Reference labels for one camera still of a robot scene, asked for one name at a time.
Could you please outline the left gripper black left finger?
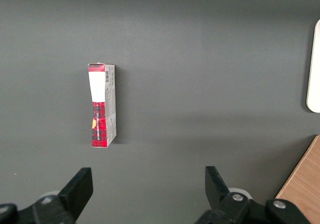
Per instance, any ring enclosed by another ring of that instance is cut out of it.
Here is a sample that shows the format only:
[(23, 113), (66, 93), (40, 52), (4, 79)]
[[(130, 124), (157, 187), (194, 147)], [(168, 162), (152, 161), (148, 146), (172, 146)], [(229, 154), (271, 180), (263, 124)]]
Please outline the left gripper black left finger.
[(74, 224), (94, 192), (92, 169), (81, 168), (58, 192), (48, 194), (25, 209), (13, 203), (0, 205), (2, 224)]

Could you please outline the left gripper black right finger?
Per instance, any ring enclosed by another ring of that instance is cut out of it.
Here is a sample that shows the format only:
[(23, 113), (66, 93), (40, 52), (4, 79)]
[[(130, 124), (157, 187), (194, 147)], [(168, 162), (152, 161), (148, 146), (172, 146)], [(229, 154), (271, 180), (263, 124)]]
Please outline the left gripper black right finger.
[(309, 224), (292, 202), (269, 199), (265, 205), (238, 191), (231, 192), (215, 166), (205, 167), (205, 194), (210, 209), (197, 224)]

